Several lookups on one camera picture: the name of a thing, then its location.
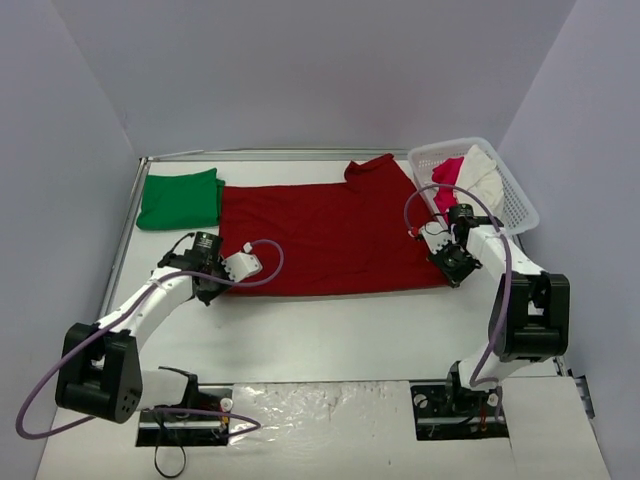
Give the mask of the dark red t shirt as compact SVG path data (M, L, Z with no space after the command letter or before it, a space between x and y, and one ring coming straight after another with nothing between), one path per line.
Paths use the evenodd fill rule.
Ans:
M343 181L329 184L236 187L222 194L221 253L246 243L264 269L250 296L319 296L393 292L446 285L404 222L430 221L415 186L390 153L350 162Z

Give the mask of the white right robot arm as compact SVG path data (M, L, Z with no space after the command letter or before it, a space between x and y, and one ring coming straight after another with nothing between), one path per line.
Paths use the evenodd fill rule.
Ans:
M446 406L465 413L479 392L493 392L517 370L565 354L569 346L570 282L533 262L496 217L456 206L447 228L429 222L418 230L428 260L448 284L459 287L477 271L497 282L486 341L455 362L443 389Z

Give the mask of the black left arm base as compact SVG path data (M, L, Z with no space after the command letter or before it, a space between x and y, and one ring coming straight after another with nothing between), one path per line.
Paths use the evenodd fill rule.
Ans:
M222 406L232 408L231 385L204 384L185 406L189 410L222 413ZM188 412L142 412L136 424L136 447L222 447L229 442L229 420L221 416Z

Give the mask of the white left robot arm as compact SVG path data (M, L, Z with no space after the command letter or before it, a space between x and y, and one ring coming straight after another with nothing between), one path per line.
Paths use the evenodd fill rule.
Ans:
M228 287L193 277L193 272L227 280L220 254L223 239L197 232L182 254L167 252L143 286L119 308L95 323L74 324L63 343L55 401L58 407L114 423L140 408L143 374L139 352L151 334L183 303L209 302Z

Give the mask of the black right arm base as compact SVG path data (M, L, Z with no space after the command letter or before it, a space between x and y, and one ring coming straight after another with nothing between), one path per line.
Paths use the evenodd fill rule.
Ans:
M489 404L489 395L463 393L454 398L443 381L410 384L417 441L475 441L506 439L509 430L503 414Z

